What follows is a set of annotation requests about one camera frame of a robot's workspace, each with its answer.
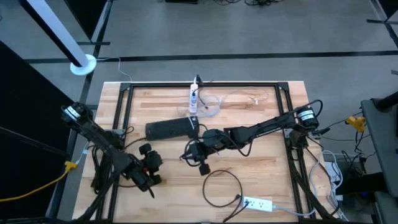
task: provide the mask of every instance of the gray floor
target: gray floor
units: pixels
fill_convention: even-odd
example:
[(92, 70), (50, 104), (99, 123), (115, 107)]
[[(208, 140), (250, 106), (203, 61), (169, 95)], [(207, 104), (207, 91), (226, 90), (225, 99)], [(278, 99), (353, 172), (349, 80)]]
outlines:
[[(47, 0), (72, 36), (87, 41), (65, 3)], [(16, 1), (1, 1), (0, 40), (22, 58), (64, 58), (61, 51)], [(169, 4), (155, 0), (115, 1), (106, 29), (101, 57), (183, 54), (250, 54), (286, 52), (338, 52), (397, 50), (386, 28), (368, 24), (377, 19), (365, 0), (285, 0), (270, 7), (249, 7), (243, 1), (219, 6), (207, 0), (199, 5)], [(91, 54), (93, 47), (82, 47)], [(278, 58), (244, 60), (182, 60), (125, 62), (121, 70), (134, 81), (191, 80), (303, 80), (311, 100), (323, 100), (322, 126), (359, 112), (363, 99), (397, 90), (398, 56)], [(73, 76), (68, 64), (33, 65), (71, 99), (78, 100), (84, 77)], [(97, 104), (105, 81), (127, 81), (118, 63), (98, 64), (87, 103)], [(353, 139), (354, 130), (343, 124), (326, 134)], [(84, 142), (79, 142), (81, 149)], [(325, 149), (353, 153), (353, 142), (322, 140)], [(370, 138), (361, 144), (365, 154), (374, 149)], [(380, 170), (376, 157), (366, 163), (369, 172)], [(70, 209), (74, 195), (71, 195)], [(349, 214), (356, 221), (368, 216)]]

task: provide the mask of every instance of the white cord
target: white cord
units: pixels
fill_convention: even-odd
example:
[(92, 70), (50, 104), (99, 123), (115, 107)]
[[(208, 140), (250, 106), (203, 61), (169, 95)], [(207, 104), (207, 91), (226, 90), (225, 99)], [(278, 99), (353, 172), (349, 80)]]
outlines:
[[(340, 168), (337, 166), (336, 156), (335, 156), (331, 151), (329, 151), (329, 150), (324, 150), (324, 151), (322, 152), (322, 154), (325, 153), (325, 152), (326, 152), (326, 153), (329, 153), (329, 154), (331, 154), (331, 155), (333, 156), (333, 158), (334, 158), (334, 160), (335, 160), (335, 164), (336, 164), (337, 171), (339, 172), (339, 174), (340, 174), (340, 176), (341, 176), (341, 179), (340, 179), (340, 182), (339, 182), (338, 185), (335, 185), (333, 182), (330, 182), (330, 184), (332, 185), (332, 188), (331, 188), (331, 190), (330, 190), (330, 195), (327, 196), (328, 201), (332, 204), (332, 206), (334, 206), (334, 209), (335, 209), (335, 208), (337, 208), (337, 206), (338, 206), (338, 201), (337, 201), (337, 198), (336, 198), (336, 189), (337, 189), (338, 187), (340, 187), (340, 186), (343, 184), (343, 174), (341, 173)], [(317, 189), (316, 189), (315, 184), (314, 184), (313, 181), (312, 181), (312, 177), (313, 177), (314, 170), (315, 170), (315, 169), (318, 167), (318, 165), (320, 164), (320, 159), (322, 158), (322, 154), (320, 154), (320, 157), (318, 158), (318, 162), (311, 168), (311, 171), (310, 171), (310, 178), (309, 178), (309, 179), (310, 179), (310, 183), (311, 183), (311, 185), (312, 185), (312, 187), (313, 187), (314, 195), (316, 196), (316, 198), (318, 198), (318, 192), (317, 192)], [(303, 214), (301, 214), (301, 213), (293, 212), (293, 211), (291, 211), (291, 210), (289, 210), (289, 209), (287, 209), (287, 208), (280, 207), (280, 206), (276, 206), (276, 205), (273, 205), (272, 208), (278, 209), (278, 210), (283, 210), (283, 211), (285, 211), (285, 212), (289, 212), (289, 213), (291, 213), (291, 214), (293, 214), (293, 215), (296, 215), (296, 216), (309, 216), (309, 215), (311, 215), (311, 214), (313, 214), (313, 213), (315, 212), (315, 209), (313, 209), (310, 213), (303, 213)], [(338, 213), (338, 215), (339, 215), (340, 218), (344, 218), (344, 219), (348, 222), (347, 217), (346, 217), (345, 214), (341, 211), (341, 209), (339, 209), (337, 213)]]
[(276, 206), (276, 205), (273, 205), (272, 208), (273, 208), (273, 209), (278, 209), (278, 210), (283, 210), (283, 211), (285, 211), (285, 212), (289, 212), (290, 214), (293, 214), (293, 215), (296, 215), (296, 216), (309, 216), (309, 215), (312, 215), (312, 213), (315, 212), (315, 209), (314, 209), (314, 210), (312, 210), (312, 212), (310, 212), (310, 213), (301, 214), (301, 213), (293, 212), (293, 211), (291, 211), (291, 210), (289, 210), (289, 209), (287, 209), (287, 208), (280, 207), (280, 206)]
[(87, 151), (87, 146), (88, 146), (88, 143), (90, 143), (90, 141), (88, 141), (88, 142), (85, 144), (85, 146), (84, 146), (84, 148), (83, 148), (83, 150), (82, 150), (82, 152), (81, 152), (81, 154), (80, 154), (80, 157), (79, 157), (79, 159), (78, 159), (78, 160), (76, 160), (76, 162), (75, 162), (75, 164), (76, 164), (76, 165), (78, 165), (78, 164), (79, 164), (79, 162), (80, 162), (80, 159), (81, 159), (81, 157), (83, 156), (83, 154), (87, 154), (87, 153), (88, 153), (88, 151)]
[(118, 58), (118, 59), (119, 59), (118, 71), (119, 71), (120, 73), (122, 73), (123, 75), (129, 77), (129, 78), (130, 78), (130, 82), (132, 82), (131, 76), (130, 76), (129, 74), (124, 73), (122, 70), (120, 70), (121, 58), (119, 58), (119, 57), (109, 57), (109, 58), (97, 59), (97, 61), (105, 61), (105, 60), (112, 59), (112, 58)]
[[(327, 153), (329, 153), (329, 154), (331, 154), (332, 156), (333, 156), (333, 158), (334, 158), (334, 160), (335, 160), (335, 167), (336, 167), (336, 169), (337, 169), (337, 171), (338, 171), (338, 173), (339, 173), (339, 175), (340, 175), (340, 182), (338, 183), (338, 185), (336, 185), (335, 183), (333, 183), (333, 182), (330, 182), (330, 184), (331, 184), (331, 190), (330, 190), (330, 195), (329, 196), (327, 196), (327, 199), (328, 199), (328, 201), (330, 202), (330, 204), (334, 207), (334, 209), (335, 208), (337, 208), (337, 206), (338, 206), (338, 201), (337, 201), (337, 198), (336, 198), (336, 189), (338, 188), (338, 187), (340, 187), (342, 184), (343, 184), (343, 173), (341, 172), (341, 170), (340, 170), (340, 168), (338, 167), (338, 165), (337, 165), (337, 159), (336, 159), (336, 156), (335, 156), (335, 154), (334, 153), (332, 153), (331, 151), (329, 151), (329, 150), (324, 150), (322, 153), (324, 153), (324, 152), (327, 152)], [(347, 217), (345, 216), (345, 214), (341, 211), (341, 209), (339, 209), (338, 211), (337, 211), (337, 214), (338, 214), (338, 216), (340, 217), (340, 218), (344, 218), (347, 222), (348, 222), (348, 219), (347, 219)]]
[(192, 129), (193, 129), (193, 130), (195, 130), (195, 126), (193, 125), (193, 122), (192, 122), (192, 117), (191, 117), (191, 116), (189, 116), (189, 117), (188, 117), (188, 120), (191, 122)]

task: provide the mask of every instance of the power strip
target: power strip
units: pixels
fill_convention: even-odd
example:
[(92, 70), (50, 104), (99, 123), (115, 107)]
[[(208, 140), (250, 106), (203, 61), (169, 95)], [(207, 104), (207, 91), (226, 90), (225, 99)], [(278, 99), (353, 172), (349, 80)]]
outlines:
[(246, 203), (249, 205), (246, 208), (259, 210), (263, 212), (272, 212), (272, 201), (266, 199), (252, 198), (252, 197), (243, 197), (243, 205)]

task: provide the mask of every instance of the wooden tabletop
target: wooden tabletop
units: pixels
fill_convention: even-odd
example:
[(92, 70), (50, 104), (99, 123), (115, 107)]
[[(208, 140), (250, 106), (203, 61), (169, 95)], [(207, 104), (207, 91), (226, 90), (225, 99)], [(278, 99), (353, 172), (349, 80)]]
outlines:
[[(104, 129), (111, 129), (118, 99), (120, 83), (106, 82), (99, 101), (95, 121)], [(290, 95), (294, 108), (308, 103), (304, 82), (289, 82)], [(133, 133), (127, 135), (130, 142), (145, 137), (145, 124), (180, 117), (188, 103), (188, 88), (135, 88), (129, 125), (134, 126)], [(223, 129), (234, 126), (251, 126), (279, 115), (275, 90), (266, 87), (211, 87), (201, 91), (202, 97), (218, 97), (223, 100), (220, 112), (212, 118), (200, 118), (200, 123), (209, 129)], [(119, 127), (122, 126), (123, 112)], [(207, 204), (202, 196), (202, 177), (197, 167), (189, 167), (178, 158), (183, 153), (187, 137), (152, 141), (163, 159), (159, 174), (162, 183), (152, 187), (153, 199), (148, 192), (137, 188), (119, 188), (114, 222), (222, 222), (235, 208), (237, 202), (225, 208), (215, 208)], [(128, 150), (141, 158), (138, 147), (142, 141)], [(320, 148), (309, 141), (309, 149), (315, 156), (323, 158)], [(308, 152), (304, 153), (308, 173), (315, 161)], [(211, 155), (207, 163), (211, 170), (224, 169), (235, 174), (242, 183), (245, 196), (272, 200), (274, 205), (295, 211), (294, 195), (290, 181), (289, 167), (282, 132), (278, 131), (254, 140), (249, 157), (243, 157), (238, 151), (224, 150), (219, 155)], [(73, 217), (84, 213), (96, 194), (90, 188), (94, 177), (94, 165), (91, 156), (85, 161), (78, 198)], [(121, 178), (121, 183), (132, 184)], [(313, 182), (318, 191), (319, 201), (329, 212), (333, 209), (326, 196), (330, 193), (330, 183), (326, 174), (317, 168)], [(110, 193), (107, 194), (104, 214), (108, 214)], [(228, 174), (210, 177), (206, 183), (206, 196), (213, 204), (223, 205), (239, 193), (237, 181)], [(307, 205), (301, 191), (305, 212)], [(232, 222), (295, 222), (297, 217), (276, 210), (272, 213), (244, 210), (234, 217)]]

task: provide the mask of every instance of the white pole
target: white pole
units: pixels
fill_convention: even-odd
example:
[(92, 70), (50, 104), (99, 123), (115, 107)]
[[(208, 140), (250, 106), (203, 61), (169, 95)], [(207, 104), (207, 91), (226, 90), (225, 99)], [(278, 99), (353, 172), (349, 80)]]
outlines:
[(96, 59), (92, 55), (84, 54), (45, 0), (23, 0), (21, 4), (69, 58), (72, 73), (75, 75), (87, 75), (94, 70)]

